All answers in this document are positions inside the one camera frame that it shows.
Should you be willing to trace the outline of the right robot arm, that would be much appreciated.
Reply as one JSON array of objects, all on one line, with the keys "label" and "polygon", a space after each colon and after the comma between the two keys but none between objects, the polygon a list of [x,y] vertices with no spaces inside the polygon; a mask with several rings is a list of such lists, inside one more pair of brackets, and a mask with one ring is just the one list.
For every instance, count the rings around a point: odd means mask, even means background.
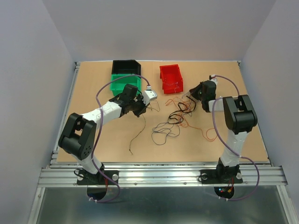
[{"label": "right robot arm", "polygon": [[216,98],[217,80],[215,78],[200,82],[189,90],[187,96],[199,100],[206,112],[212,113],[215,125],[215,112],[224,112],[228,138],[219,137],[225,148],[215,169],[200,170],[199,181],[203,184],[226,184],[229,181],[242,183],[240,159],[243,144],[257,125],[257,115],[248,95]]}]

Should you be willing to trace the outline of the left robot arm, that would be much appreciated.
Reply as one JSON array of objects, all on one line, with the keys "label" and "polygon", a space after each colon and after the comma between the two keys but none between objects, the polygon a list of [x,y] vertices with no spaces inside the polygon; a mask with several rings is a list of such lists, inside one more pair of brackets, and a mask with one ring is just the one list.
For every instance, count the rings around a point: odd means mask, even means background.
[{"label": "left robot arm", "polygon": [[80,181],[100,184],[104,178],[104,165],[93,155],[96,131],[101,131],[104,124],[130,111],[139,117],[156,98],[157,94],[150,86],[140,92],[136,86],[126,84],[121,93],[103,106],[84,114],[72,113],[68,117],[58,146],[82,166],[82,170],[75,172]]}]

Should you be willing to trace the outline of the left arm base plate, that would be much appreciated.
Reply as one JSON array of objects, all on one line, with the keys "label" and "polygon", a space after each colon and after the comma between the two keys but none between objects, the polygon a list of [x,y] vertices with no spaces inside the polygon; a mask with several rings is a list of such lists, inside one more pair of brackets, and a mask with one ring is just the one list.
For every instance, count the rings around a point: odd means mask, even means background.
[{"label": "left arm base plate", "polygon": [[88,173],[84,169],[77,168],[74,170],[74,174],[77,177],[77,185],[106,185],[106,178],[100,173],[95,175]]}]

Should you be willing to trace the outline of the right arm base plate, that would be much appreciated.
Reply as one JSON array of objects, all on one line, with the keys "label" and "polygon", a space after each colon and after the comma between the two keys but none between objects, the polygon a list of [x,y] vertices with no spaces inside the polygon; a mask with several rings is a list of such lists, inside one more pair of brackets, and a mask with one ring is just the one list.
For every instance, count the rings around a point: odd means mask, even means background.
[{"label": "right arm base plate", "polygon": [[202,184],[241,184],[243,179],[238,179],[233,174],[218,174],[215,169],[202,169],[198,176],[198,181]]}]

